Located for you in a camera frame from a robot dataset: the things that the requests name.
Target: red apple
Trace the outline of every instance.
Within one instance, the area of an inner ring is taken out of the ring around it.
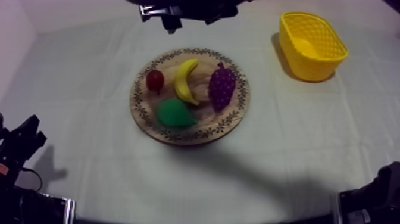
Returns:
[[[146,85],[150,91],[155,91],[159,95],[160,89],[164,86],[164,75],[158,70],[150,71],[146,76]]]

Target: woven basket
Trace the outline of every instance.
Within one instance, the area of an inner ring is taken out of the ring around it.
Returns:
[[[348,50],[323,18],[305,12],[282,14],[279,43],[295,76],[326,80],[348,56]]]

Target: toy fruit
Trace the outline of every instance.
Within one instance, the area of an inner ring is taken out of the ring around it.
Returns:
[[[157,116],[165,126],[182,127],[197,123],[185,104],[176,98],[163,101],[158,106]]]
[[[199,102],[193,99],[186,78],[197,66],[197,63],[197,59],[189,59],[182,63],[178,68],[178,71],[176,72],[174,81],[175,91],[178,97],[185,102],[189,102],[195,105],[199,105]]]
[[[159,95],[160,89],[164,86],[164,75],[158,70],[150,71],[146,76],[146,86],[150,91],[155,91]]]
[[[208,97],[215,112],[219,112],[229,105],[235,90],[236,78],[230,69],[225,69],[224,64],[212,75],[208,84]]]

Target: wooden plate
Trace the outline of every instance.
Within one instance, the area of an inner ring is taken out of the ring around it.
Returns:
[[[187,78],[188,85],[198,107],[187,104],[198,123],[178,129],[164,127],[157,118],[157,107],[161,101],[176,96],[173,80],[178,67],[184,61],[197,58],[198,65]],[[236,87],[230,104],[221,112],[215,113],[208,99],[208,82],[212,73],[222,62],[236,76]],[[160,96],[147,90],[146,75],[152,70],[164,74],[164,87]],[[131,114],[137,125],[151,137],[173,145],[203,144],[229,133],[242,120],[250,102],[249,84],[241,69],[221,53],[204,48],[182,48],[166,52],[150,61],[138,74],[130,90],[129,104]]]

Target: white wall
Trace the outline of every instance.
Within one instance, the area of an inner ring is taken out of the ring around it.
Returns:
[[[36,36],[20,0],[0,0],[0,100]]]
[[[34,27],[51,32],[138,13],[125,0],[21,0]]]

